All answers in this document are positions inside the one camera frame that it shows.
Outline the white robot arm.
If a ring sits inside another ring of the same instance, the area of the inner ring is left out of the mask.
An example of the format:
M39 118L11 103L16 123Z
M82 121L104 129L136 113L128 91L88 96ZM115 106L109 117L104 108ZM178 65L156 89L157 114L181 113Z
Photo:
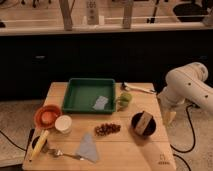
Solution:
M172 69L166 74L166 86L157 95L165 125L174 120L174 108L183 104L186 99L213 114L213 88L205 84L207 78L208 69L200 62Z

